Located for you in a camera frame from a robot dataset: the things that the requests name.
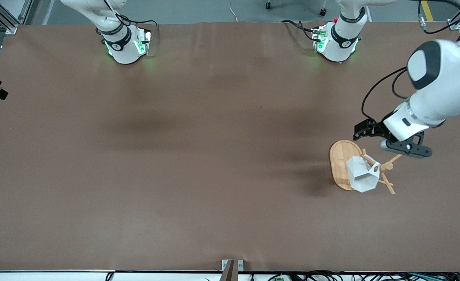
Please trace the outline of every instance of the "metal frame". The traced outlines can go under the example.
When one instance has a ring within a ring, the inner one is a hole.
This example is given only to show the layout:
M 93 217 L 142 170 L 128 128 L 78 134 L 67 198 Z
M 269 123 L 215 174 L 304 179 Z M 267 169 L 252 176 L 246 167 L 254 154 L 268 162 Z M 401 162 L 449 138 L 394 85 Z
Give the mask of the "metal frame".
M 220 272 L 219 270 L 0 270 L 0 273 L 96 273 L 96 272 L 116 272 L 116 273 L 170 273 L 170 274 L 211 274 L 215 272 Z M 240 274 L 280 274 L 284 273 L 283 270 L 244 270 L 239 272 Z M 302 274 L 309 271 L 303 270 L 288 270 L 288 272 L 293 272 L 297 274 Z M 375 275 L 390 273 L 387 271 L 374 271 L 374 270 L 333 270 L 340 275 Z M 406 272 L 391 272 L 394 274 L 406 273 Z
M 0 4 L 0 28 L 6 29 L 6 34 L 15 34 L 17 25 L 24 24 L 34 0 L 25 0 L 21 12 L 16 18 L 2 4 Z
M 460 22 L 459 23 L 456 23 L 455 25 L 453 25 L 452 23 L 452 20 L 449 18 L 447 20 L 447 23 L 450 25 L 449 29 L 450 30 L 460 30 Z
M 15 34 L 19 24 L 20 21 L 0 4 L 0 25 L 6 28 L 6 34 Z

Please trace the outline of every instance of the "green led light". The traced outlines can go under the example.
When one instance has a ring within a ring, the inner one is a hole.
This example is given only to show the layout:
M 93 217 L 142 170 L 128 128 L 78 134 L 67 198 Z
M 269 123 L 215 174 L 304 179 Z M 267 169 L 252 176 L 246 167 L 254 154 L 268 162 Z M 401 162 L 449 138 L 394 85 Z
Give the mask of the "green led light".
M 135 46 L 137 47 L 138 53 L 140 55 L 143 55 L 145 53 L 145 44 L 143 44 L 142 42 L 135 41 Z
M 325 38 L 324 40 L 320 41 L 319 44 L 317 45 L 317 51 L 323 52 L 325 51 L 325 46 L 327 46 L 328 39 Z
M 107 46 L 107 50 L 109 50 L 109 55 L 112 55 L 112 51 L 110 50 L 109 44 L 105 42 L 105 46 Z
M 351 50 L 352 53 L 355 51 L 357 43 L 358 43 L 358 39 L 355 41 L 355 43 L 353 43 L 353 49 Z

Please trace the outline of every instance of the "wooden stick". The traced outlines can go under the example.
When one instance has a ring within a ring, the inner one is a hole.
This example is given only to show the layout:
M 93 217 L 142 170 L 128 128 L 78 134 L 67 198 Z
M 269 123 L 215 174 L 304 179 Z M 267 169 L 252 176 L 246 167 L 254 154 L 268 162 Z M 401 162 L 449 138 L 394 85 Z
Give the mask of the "wooden stick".
M 376 164 L 376 162 L 374 162 L 374 160 L 372 160 L 371 158 L 367 157 L 365 154 L 360 155 L 360 157 L 364 158 L 367 161 L 367 163 L 369 163 L 369 165 L 371 165 L 371 166 Z
M 381 165 L 381 172 L 384 173 L 386 171 L 390 171 L 393 169 L 393 164 L 392 163 L 384 163 Z
M 395 195 L 395 191 L 393 190 L 393 187 L 391 187 L 391 184 L 389 183 L 388 181 L 388 178 L 385 176 L 385 173 L 381 173 L 381 177 L 383 178 L 383 180 L 385 181 L 385 184 L 387 185 L 388 189 L 389 189 L 389 192 L 391 193 L 391 195 Z
M 386 184 L 386 183 L 385 183 L 384 181 L 382 181 L 382 180 L 378 180 L 378 183 L 383 183 L 384 185 Z
M 398 158 L 402 157 L 402 154 L 397 154 L 395 157 L 393 157 L 390 161 L 388 161 L 387 163 L 393 163 L 395 162 L 395 160 L 397 160 Z

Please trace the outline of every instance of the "metal bracket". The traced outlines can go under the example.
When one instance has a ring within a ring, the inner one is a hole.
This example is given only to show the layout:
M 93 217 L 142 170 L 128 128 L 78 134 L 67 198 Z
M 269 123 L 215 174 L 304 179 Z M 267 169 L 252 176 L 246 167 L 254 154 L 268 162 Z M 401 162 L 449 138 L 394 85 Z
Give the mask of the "metal bracket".
M 225 270 L 225 267 L 230 259 L 221 260 L 221 271 Z M 237 261 L 237 269 L 239 271 L 244 271 L 244 260 L 236 260 Z
M 20 21 L 15 18 L 10 11 L 8 11 L 3 5 L 0 4 L 0 25 L 6 28 L 6 34 L 15 34 L 16 26 L 20 24 Z
M 427 158 L 433 154 L 433 151 L 428 146 L 423 146 L 423 140 L 424 132 L 417 133 L 403 142 L 399 142 L 392 136 L 390 139 L 383 141 L 381 148 L 414 158 Z
M 15 34 L 16 34 L 16 30 L 18 30 L 18 25 L 16 25 L 16 26 L 14 27 L 14 29 L 6 30 L 5 34 L 6 34 L 6 35 L 15 35 Z
M 361 137 L 389 137 L 389 131 L 381 121 L 376 123 L 374 120 L 366 119 L 355 125 L 353 140 L 356 141 Z
M 450 30 L 460 30 L 460 22 L 459 23 L 456 23 L 455 25 L 453 25 L 452 23 L 452 20 L 449 18 L 447 20 L 447 23 L 450 25 L 449 29 Z
M 312 38 L 318 41 L 313 41 L 315 53 L 323 52 L 325 50 L 325 45 L 329 38 L 327 37 L 327 25 L 317 27 L 312 29 Z

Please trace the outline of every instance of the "yellow floor stripe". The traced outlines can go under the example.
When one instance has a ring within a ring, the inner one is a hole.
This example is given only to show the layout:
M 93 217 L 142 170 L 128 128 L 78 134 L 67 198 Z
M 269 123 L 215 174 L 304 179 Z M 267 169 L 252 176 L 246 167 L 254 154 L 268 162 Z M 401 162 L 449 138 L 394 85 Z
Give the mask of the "yellow floor stripe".
M 433 16 L 431 15 L 430 6 L 428 6 L 428 1 L 423 0 L 421 2 L 423 6 L 424 15 L 426 16 L 427 21 L 433 21 Z

